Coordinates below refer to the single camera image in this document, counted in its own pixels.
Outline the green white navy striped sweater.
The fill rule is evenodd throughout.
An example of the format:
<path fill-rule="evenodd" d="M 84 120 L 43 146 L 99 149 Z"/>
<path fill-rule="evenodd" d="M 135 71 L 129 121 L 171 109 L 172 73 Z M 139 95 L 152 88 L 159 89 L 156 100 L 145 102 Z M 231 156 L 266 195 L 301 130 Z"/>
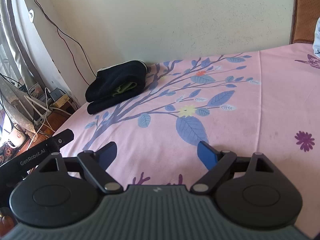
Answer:
<path fill-rule="evenodd" d="M 133 60 L 101 68 L 86 90 L 87 113 L 99 113 L 138 96 L 145 88 L 148 68 L 142 61 Z"/>

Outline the white mug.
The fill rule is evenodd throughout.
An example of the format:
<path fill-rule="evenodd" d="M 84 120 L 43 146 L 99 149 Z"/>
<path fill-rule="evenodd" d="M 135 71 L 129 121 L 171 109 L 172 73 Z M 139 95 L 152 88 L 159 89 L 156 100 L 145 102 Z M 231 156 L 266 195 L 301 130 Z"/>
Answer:
<path fill-rule="evenodd" d="M 21 147 L 24 142 L 26 141 L 27 137 L 25 136 L 24 132 L 21 132 L 17 129 L 13 129 L 8 136 L 7 144 L 11 148 L 18 148 Z"/>

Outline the wooden side table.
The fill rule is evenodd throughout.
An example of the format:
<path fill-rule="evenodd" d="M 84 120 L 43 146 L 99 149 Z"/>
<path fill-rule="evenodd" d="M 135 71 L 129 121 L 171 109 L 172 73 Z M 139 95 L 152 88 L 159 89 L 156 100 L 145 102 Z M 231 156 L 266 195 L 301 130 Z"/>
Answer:
<path fill-rule="evenodd" d="M 45 124 L 41 127 L 34 139 L 34 133 L 26 134 L 27 138 L 18 150 L 16 156 L 21 155 L 27 149 L 51 137 L 78 109 L 73 99 L 69 99 L 61 107 L 53 106 L 53 108 L 52 112 L 47 116 Z"/>

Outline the yellow box on table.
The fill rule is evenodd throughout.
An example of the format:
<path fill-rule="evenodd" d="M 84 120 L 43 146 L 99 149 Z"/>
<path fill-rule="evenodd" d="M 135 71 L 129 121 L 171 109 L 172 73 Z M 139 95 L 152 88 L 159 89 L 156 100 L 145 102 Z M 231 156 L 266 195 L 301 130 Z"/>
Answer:
<path fill-rule="evenodd" d="M 56 102 L 52 103 L 51 106 L 55 108 L 61 108 L 65 103 L 70 100 L 67 94 L 63 94 Z"/>

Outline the grey power adapter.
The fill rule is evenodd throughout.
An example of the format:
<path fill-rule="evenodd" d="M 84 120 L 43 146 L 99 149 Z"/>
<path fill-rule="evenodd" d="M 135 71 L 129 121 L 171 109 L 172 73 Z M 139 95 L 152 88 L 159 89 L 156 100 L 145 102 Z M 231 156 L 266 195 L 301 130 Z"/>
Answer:
<path fill-rule="evenodd" d="M 59 88 L 56 88 L 54 90 L 52 90 L 50 93 L 49 93 L 50 97 L 52 98 L 52 100 L 54 102 L 56 102 L 57 100 L 59 100 L 62 96 L 65 95 L 65 92 Z"/>

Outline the pink floral bed sheet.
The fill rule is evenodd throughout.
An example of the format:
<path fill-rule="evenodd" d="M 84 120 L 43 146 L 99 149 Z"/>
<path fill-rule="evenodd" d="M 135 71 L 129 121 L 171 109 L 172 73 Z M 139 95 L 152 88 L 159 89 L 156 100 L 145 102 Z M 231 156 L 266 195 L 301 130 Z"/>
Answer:
<path fill-rule="evenodd" d="M 139 96 L 62 126 L 64 157 L 118 147 L 108 173 L 121 185 L 193 185 L 208 170 L 206 141 L 239 156 L 261 152 L 299 190 L 297 227 L 319 233 L 319 58 L 309 44 L 167 61 L 150 67 Z"/>

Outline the grey curtain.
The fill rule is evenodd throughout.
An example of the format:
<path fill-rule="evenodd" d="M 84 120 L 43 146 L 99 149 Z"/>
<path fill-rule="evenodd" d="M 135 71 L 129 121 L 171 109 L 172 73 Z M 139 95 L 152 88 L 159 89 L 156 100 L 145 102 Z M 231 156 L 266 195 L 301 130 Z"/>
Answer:
<path fill-rule="evenodd" d="M 17 67 L 27 89 L 37 84 L 39 77 L 34 77 L 28 66 L 34 68 L 17 32 L 11 0 L 1 0 L 1 33 L 5 40 L 5 52 L 9 62 Z M 10 81 L 1 77 L 1 103 L 13 123 L 28 134 L 35 134 L 33 107 L 26 99 L 29 94 L 19 90 Z"/>

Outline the white patterned garment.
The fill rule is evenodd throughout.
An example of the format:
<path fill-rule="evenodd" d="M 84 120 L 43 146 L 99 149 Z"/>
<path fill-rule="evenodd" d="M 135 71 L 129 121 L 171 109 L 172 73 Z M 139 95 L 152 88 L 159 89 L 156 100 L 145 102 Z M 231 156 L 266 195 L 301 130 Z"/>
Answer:
<path fill-rule="evenodd" d="M 315 36 L 313 41 L 313 53 L 316 57 L 320 58 L 320 18 L 317 20 L 315 27 Z"/>

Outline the brown perforated headboard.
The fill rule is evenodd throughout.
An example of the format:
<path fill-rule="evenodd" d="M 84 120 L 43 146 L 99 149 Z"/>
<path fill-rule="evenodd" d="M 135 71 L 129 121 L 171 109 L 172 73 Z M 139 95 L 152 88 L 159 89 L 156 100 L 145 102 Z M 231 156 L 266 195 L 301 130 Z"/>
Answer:
<path fill-rule="evenodd" d="M 318 18 L 319 0 L 294 0 L 290 43 L 312 44 Z"/>

